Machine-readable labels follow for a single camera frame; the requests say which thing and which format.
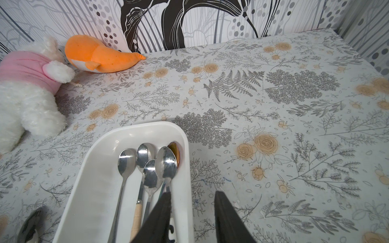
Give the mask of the black spoon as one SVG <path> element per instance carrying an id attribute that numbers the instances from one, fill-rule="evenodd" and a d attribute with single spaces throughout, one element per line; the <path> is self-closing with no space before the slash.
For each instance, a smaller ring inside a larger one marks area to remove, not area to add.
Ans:
<path id="1" fill-rule="evenodd" d="M 37 226 L 41 221 L 44 208 L 34 210 L 23 223 L 17 236 L 17 243 L 38 243 L 39 236 Z"/>

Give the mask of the iridescent gold spoon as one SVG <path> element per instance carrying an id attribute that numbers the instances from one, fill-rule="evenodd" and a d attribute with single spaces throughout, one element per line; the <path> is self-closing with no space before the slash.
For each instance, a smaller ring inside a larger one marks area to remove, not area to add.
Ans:
<path id="1" fill-rule="evenodd" d="M 179 164 L 180 164 L 180 150 L 179 150 L 179 147 L 177 145 L 176 142 L 171 142 L 168 147 L 172 150 L 172 152 L 174 153 L 175 157 L 176 157 L 176 161 L 177 161 L 177 167 L 179 167 Z"/>

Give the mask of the silver white handled spoon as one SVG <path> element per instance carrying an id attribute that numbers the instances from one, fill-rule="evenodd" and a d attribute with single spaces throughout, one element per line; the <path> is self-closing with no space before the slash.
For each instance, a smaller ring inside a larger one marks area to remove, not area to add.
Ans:
<path id="1" fill-rule="evenodd" d="M 159 179 L 162 180 L 163 184 L 160 191 L 160 196 L 162 196 L 164 190 L 170 192 L 170 182 L 174 178 L 177 172 L 177 159 L 173 151 L 167 147 L 163 146 L 157 154 L 156 157 L 156 172 Z M 176 226 L 174 221 L 173 209 L 170 213 L 170 221 L 168 228 L 168 239 L 167 243 L 177 243 L 176 235 Z"/>

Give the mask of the white rectangular storage box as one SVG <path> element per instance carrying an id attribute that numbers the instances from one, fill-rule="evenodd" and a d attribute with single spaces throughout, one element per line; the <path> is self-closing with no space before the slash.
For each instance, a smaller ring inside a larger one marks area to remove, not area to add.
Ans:
<path id="1" fill-rule="evenodd" d="M 93 144 L 81 166 L 54 242 L 106 243 L 119 201 L 122 208 L 117 241 L 129 242 L 142 175 L 135 169 L 121 189 L 119 156 L 125 149 L 136 151 L 142 143 L 150 143 L 159 150 L 170 142 L 177 143 L 181 157 L 171 181 L 175 232 L 178 242 L 194 242 L 188 139 L 178 125 L 168 121 L 117 128 Z"/>

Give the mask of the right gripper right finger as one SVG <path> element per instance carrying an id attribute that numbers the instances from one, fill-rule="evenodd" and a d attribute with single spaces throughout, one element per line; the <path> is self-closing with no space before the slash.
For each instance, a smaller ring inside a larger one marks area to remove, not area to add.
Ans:
<path id="1" fill-rule="evenodd" d="M 215 193 L 214 208 L 218 243 L 256 243 L 224 192 Z"/>

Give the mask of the long silver spoon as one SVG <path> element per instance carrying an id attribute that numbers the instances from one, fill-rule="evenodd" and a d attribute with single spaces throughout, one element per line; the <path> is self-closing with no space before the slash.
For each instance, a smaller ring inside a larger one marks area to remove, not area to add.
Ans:
<path id="1" fill-rule="evenodd" d="M 122 196 L 123 191 L 125 188 L 126 181 L 128 177 L 133 173 L 136 167 L 136 157 L 135 153 L 132 149 L 125 149 L 121 152 L 119 159 L 118 159 L 118 171 L 119 174 L 122 177 L 122 184 L 121 189 L 119 193 L 118 203 L 115 209 L 115 214 L 113 218 L 113 223 L 111 226 L 108 243 L 115 243 L 116 242 L 116 234 L 117 234 L 117 228 L 118 228 L 118 222 L 119 222 L 119 213 L 121 209 L 121 202 L 122 202 Z"/>

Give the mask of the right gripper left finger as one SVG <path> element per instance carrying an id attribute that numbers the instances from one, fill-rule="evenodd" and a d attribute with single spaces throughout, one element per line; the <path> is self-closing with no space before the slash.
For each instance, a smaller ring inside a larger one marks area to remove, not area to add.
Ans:
<path id="1" fill-rule="evenodd" d="M 131 243 L 166 243 L 171 214 L 171 193 L 165 192 Z"/>

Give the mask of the wooden handled silver spoon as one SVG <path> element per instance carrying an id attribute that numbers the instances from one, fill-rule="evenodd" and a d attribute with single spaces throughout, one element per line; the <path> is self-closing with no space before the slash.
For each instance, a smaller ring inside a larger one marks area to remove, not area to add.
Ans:
<path id="1" fill-rule="evenodd" d="M 141 144 L 136 152 L 136 166 L 143 174 L 143 170 L 146 164 L 155 158 L 155 150 L 150 143 Z M 135 206 L 133 225 L 131 229 L 131 238 L 130 242 L 136 237 L 137 233 L 141 228 L 141 218 L 142 218 L 142 205 L 143 205 L 143 181 L 141 181 L 138 198 Z"/>

